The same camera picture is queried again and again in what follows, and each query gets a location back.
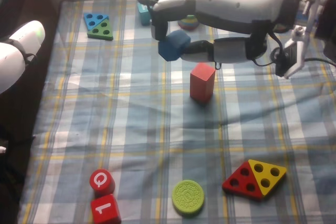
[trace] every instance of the red cylinder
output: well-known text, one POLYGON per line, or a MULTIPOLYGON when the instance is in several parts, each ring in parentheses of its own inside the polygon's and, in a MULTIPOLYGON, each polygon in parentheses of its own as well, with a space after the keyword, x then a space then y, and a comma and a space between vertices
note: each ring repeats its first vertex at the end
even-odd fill
POLYGON ((98 169, 90 177, 90 186, 96 198, 111 194, 115 189, 115 182, 108 170, 98 169))

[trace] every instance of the checkered fabric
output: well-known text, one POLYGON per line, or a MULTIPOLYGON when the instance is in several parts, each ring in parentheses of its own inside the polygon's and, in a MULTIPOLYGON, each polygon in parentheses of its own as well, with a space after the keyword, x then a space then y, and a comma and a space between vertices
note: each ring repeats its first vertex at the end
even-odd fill
MULTIPOLYGON (((176 29, 171 22, 169 32, 176 29)), ((204 25, 189 34, 236 36, 204 25)), ((276 45, 269 40, 267 55, 276 45)), ((323 57, 322 49, 313 39, 307 57, 323 57)), ((200 106, 189 96, 195 66, 158 55, 136 0, 64 2, 18 222, 92 223, 89 177, 102 167, 115 180, 123 224, 335 224, 335 69, 307 62, 286 80, 274 66, 223 65, 211 101, 200 106), (83 12, 91 11, 110 16, 114 41, 87 38, 83 12), (222 192, 250 158, 288 170, 262 202, 222 192), (193 219, 172 206, 183 179, 204 189, 193 219)))

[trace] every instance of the robotic hand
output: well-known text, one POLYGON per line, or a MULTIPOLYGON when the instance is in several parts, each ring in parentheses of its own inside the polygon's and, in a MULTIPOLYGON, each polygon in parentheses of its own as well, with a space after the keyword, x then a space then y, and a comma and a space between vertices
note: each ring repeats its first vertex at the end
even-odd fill
POLYGON ((31 21, 0 42, 0 93, 12 86, 36 57, 45 38, 39 21, 31 21))
POLYGON ((218 63, 252 60, 257 64, 255 60, 266 52, 266 36, 269 35, 279 44, 271 54, 271 63, 276 64, 276 75, 289 78, 304 66, 314 28, 315 37, 329 45, 327 56, 336 60, 336 0, 138 1, 148 6, 152 37, 159 41, 166 37, 167 22, 183 19, 189 14, 195 15, 204 25, 245 34, 215 39, 214 43, 206 40, 192 42, 183 50, 183 60, 218 63), (308 17, 306 26, 296 24, 300 10, 308 17), (274 33, 291 29, 291 39, 283 47, 274 33))

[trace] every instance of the tablecloth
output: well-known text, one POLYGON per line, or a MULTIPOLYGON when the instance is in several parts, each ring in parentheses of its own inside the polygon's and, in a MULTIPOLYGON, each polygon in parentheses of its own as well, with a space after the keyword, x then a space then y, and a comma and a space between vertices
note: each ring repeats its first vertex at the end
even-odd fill
MULTIPOLYGON (((237 36, 204 25, 189 35, 237 36)), ((258 62, 276 45, 269 39, 258 62)), ((312 39, 307 57, 322 50, 312 39)), ((195 66, 158 55, 136 0, 63 2, 18 222, 92 223, 89 177, 105 168, 123 224, 336 223, 335 69, 307 62, 286 80, 274 66, 226 64, 200 106, 189 94, 195 66), (84 12, 108 14, 114 41, 87 38, 84 12), (221 188, 248 159, 287 168, 262 202, 221 188), (192 219, 172 206, 183 179, 205 193, 192 219)))

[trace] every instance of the dark floor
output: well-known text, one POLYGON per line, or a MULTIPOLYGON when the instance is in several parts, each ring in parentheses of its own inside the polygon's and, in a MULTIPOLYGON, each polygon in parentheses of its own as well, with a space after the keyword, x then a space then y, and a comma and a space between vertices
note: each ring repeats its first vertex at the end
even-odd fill
MULTIPOLYGON (((50 52, 57 25, 57 12, 50 0, 10 0, 10 8, 15 10, 9 15, 0 12, 1 20, 6 18, 8 26, 1 24, 2 31, 18 27, 31 20, 40 21, 46 31, 45 41, 38 52, 37 64, 25 71, 17 83, 0 94, 0 125, 13 135, 7 161, 20 173, 25 174, 29 160, 30 142, 33 127, 44 86, 50 52)), ((20 194, 23 183, 16 183, 20 194)), ((16 223, 18 204, 11 198, 8 189, 0 184, 0 223, 16 223)))

